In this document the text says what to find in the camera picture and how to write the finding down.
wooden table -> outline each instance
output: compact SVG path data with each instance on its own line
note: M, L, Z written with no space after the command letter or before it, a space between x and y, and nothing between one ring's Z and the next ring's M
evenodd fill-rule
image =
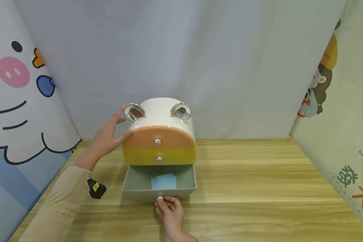
M88 145L81 143L62 170ZM99 161L93 178L108 190L100 200L87 199L67 241L163 241L154 207L121 198L126 169L120 149ZM363 224L291 138L200 140L195 170L199 187L183 201L184 229L192 235L218 242L363 241ZM10 241L23 234L52 184Z

cartoon eye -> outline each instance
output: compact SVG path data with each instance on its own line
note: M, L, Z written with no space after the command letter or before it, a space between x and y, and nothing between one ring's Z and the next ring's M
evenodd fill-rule
M23 51L23 46L21 46L21 44L17 41L13 41L11 43L11 46L12 46L13 50L16 52L20 53L21 51Z

cartoon bear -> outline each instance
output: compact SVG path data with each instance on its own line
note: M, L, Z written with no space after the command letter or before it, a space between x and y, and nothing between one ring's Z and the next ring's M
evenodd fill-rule
M332 34L297 115L310 118L323 112L322 104L327 99L326 90L331 84L332 69L336 62L337 40L335 34Z

open drawer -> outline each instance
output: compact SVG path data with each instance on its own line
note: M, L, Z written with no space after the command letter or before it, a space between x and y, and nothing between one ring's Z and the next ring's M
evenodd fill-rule
M176 189L152 190L151 178L167 173L173 173L176 176ZM159 196L187 198L196 188L194 165L129 166L122 186L122 194L125 198L152 204Z

yellow panel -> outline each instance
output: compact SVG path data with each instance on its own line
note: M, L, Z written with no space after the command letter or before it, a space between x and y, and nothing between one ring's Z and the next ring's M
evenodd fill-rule
M123 148L125 162L128 165L192 165L196 159L196 147L171 149Z

